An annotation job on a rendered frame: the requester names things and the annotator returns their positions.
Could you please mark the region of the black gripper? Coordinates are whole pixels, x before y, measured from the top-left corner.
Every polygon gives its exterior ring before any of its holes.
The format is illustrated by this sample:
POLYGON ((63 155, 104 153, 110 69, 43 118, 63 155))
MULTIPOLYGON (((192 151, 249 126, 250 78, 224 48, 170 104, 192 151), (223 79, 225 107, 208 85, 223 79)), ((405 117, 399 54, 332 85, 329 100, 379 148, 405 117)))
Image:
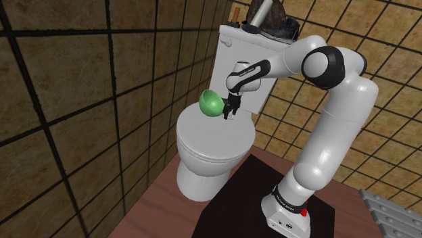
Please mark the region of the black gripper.
POLYGON ((231 107, 233 107, 232 115, 236 115, 240 105, 241 105, 241 95, 229 93, 228 99, 223 99, 224 108, 223 108, 223 118, 228 119, 231 107))

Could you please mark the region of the green bowl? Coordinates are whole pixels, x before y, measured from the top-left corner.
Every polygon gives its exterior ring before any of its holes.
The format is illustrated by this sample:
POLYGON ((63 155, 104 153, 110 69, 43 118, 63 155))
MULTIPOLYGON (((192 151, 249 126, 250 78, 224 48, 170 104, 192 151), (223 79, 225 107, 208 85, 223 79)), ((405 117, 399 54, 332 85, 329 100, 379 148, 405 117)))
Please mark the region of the green bowl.
POLYGON ((206 116, 217 117, 223 114, 225 102, 220 95, 213 90, 204 90, 200 95, 198 103, 201 112, 206 116))

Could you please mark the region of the white toilet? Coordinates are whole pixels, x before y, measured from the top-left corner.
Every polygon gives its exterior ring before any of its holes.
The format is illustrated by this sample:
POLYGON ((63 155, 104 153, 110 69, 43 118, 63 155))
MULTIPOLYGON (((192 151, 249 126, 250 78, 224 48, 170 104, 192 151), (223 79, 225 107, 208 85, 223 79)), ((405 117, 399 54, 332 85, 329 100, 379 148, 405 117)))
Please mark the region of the white toilet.
MULTIPOLYGON (((210 90, 226 98, 226 79, 237 62, 254 64, 288 46, 261 34, 250 34, 240 28, 219 28, 216 58, 210 90)), ((275 83, 269 78, 257 82, 251 92, 241 96, 236 115, 209 117, 198 103, 185 108, 177 120, 177 149, 181 162, 177 185, 193 201, 211 200, 228 181, 230 171, 250 150, 255 139, 252 114, 257 114, 275 83)))

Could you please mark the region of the black robot stand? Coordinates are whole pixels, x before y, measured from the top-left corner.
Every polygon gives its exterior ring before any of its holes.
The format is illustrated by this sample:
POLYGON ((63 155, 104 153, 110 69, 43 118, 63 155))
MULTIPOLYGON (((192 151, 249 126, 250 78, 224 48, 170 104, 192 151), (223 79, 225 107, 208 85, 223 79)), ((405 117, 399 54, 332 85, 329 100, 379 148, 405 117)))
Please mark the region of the black robot stand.
POLYGON ((250 155, 202 211, 191 238, 287 238, 261 208, 284 175, 250 155))

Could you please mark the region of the dark grey shoe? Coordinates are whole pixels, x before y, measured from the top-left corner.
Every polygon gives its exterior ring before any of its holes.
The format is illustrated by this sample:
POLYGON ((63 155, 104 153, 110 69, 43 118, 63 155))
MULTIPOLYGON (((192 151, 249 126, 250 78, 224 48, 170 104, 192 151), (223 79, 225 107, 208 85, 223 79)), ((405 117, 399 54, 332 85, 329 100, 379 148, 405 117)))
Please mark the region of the dark grey shoe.
POLYGON ((268 39, 292 44, 298 40, 300 24, 295 18, 288 17, 280 28, 263 29, 260 34, 268 39))

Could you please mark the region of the white cylinder tube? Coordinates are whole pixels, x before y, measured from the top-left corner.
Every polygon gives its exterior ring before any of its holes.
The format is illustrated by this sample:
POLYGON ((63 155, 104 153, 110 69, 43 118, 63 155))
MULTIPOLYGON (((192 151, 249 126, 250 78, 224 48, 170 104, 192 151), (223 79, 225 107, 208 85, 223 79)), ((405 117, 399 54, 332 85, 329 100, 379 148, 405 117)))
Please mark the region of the white cylinder tube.
POLYGON ((271 9, 273 4, 273 0, 264 0, 260 5, 258 11, 254 15, 252 22, 250 23, 252 26, 259 27, 261 23, 264 21, 266 15, 271 9))

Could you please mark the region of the brown rock-shaped object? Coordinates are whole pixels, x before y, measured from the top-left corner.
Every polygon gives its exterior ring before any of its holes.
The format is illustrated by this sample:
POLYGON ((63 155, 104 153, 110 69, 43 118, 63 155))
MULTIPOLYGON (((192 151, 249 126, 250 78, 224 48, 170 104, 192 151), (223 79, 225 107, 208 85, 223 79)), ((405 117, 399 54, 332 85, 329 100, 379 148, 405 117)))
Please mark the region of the brown rock-shaped object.
MULTIPOLYGON (((264 0, 252 0, 246 14, 246 22, 250 24, 264 0)), ((261 29, 277 29, 286 21, 285 9, 280 0, 273 0, 273 4, 260 25, 261 29)))

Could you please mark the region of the grey ridged panel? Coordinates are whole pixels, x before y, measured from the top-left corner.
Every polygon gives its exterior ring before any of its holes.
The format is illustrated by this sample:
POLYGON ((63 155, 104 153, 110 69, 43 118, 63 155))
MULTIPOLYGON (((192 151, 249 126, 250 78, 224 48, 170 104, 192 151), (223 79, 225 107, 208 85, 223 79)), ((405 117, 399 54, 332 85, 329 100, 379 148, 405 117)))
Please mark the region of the grey ridged panel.
POLYGON ((383 238, 422 238, 420 214, 364 189, 358 192, 383 238))

